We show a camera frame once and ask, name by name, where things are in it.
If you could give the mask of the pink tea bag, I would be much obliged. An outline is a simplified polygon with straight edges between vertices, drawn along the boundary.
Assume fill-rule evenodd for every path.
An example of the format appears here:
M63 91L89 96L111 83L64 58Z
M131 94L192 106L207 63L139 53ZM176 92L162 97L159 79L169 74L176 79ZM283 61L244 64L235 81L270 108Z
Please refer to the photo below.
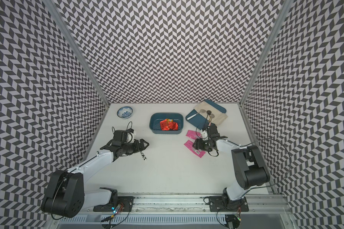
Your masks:
M195 155L198 156L199 158L202 158L202 157L206 154L205 151L195 149L194 146L193 146L193 142L190 141L190 140L186 141L186 143L184 143L184 145L185 145L193 154L195 154Z
M188 130L186 136L192 140L202 138L202 135L199 132L193 130Z

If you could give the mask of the teal plastic storage box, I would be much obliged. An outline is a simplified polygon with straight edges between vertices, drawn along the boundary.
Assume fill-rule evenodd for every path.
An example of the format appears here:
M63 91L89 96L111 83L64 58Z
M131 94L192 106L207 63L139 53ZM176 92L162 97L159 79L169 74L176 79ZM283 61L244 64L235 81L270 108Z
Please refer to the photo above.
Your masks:
M154 134L180 134L183 129L183 116L180 113L154 113L149 128Z

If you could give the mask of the red tea bag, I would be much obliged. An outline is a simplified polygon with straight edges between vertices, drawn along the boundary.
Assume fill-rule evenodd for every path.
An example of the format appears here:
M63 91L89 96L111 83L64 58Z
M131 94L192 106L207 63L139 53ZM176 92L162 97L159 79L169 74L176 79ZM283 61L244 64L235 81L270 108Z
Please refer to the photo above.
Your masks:
M168 123L165 120L160 121L160 127L162 131L169 131Z
M169 130L171 130L171 131L177 131L179 129L178 123L174 122L174 121L169 122L168 127L169 127Z

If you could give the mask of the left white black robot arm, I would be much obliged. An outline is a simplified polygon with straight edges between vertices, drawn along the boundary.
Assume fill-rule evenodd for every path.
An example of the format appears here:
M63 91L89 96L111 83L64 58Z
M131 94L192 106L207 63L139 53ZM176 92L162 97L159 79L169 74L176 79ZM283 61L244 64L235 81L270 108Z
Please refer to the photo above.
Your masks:
M149 145L144 139L136 140L132 128L114 131L113 138L91 159L67 170L57 170L50 176L41 211L49 213L55 220L73 218L81 210L97 206L110 207L113 213L117 213L121 204L116 189L101 187L86 192L85 184L119 157L142 152Z

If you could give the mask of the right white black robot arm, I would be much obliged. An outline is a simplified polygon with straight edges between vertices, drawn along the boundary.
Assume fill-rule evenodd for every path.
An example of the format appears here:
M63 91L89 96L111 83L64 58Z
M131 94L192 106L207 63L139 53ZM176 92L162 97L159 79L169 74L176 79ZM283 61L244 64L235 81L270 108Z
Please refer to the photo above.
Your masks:
M201 137L193 143L193 148L207 153L230 153L233 160L235 181L224 188L222 205L227 210L243 206L245 195L252 189L270 181L270 174L260 149L257 146L241 146L233 143L226 136L221 136L215 124L205 126L200 131Z

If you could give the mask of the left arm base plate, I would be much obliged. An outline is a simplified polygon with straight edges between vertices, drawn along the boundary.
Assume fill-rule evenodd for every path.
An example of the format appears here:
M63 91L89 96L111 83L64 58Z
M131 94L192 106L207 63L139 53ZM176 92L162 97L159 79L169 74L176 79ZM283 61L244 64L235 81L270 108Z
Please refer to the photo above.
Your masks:
M131 212L135 197L133 196L121 196L118 197L115 203L109 203L106 205L98 205L93 208L94 212L113 212L118 205L122 206L122 212Z

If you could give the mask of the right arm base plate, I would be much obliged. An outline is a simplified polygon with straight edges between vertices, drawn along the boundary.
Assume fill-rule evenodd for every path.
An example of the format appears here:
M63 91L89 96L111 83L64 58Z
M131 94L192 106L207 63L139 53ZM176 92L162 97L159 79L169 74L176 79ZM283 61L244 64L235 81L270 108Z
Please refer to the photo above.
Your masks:
M229 198L225 199L222 196L209 196L206 205L209 206L211 212L228 211L228 212L249 212L249 207L246 197L239 200L232 201Z

